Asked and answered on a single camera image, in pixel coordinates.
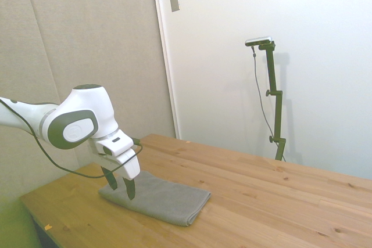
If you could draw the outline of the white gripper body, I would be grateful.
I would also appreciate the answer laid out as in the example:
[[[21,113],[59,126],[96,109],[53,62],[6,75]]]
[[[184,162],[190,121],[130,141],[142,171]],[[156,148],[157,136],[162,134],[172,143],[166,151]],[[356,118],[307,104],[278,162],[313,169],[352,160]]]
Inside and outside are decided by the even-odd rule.
[[[132,140],[88,141],[93,152],[93,161],[110,171],[118,168],[116,174],[123,178],[134,179],[140,173],[140,165],[135,155]]]

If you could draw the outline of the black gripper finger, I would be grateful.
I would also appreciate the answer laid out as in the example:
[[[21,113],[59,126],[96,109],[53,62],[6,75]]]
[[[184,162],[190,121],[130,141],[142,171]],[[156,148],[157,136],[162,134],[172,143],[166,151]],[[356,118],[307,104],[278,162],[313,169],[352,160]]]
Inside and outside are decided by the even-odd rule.
[[[104,167],[101,167],[101,170],[109,184],[109,186],[111,187],[112,190],[116,190],[117,189],[117,181],[116,181],[116,178],[113,174],[113,172],[111,170],[108,170]]]
[[[135,198],[136,190],[135,190],[135,180],[134,179],[127,179],[123,178],[124,184],[126,186],[127,196],[130,200]]]

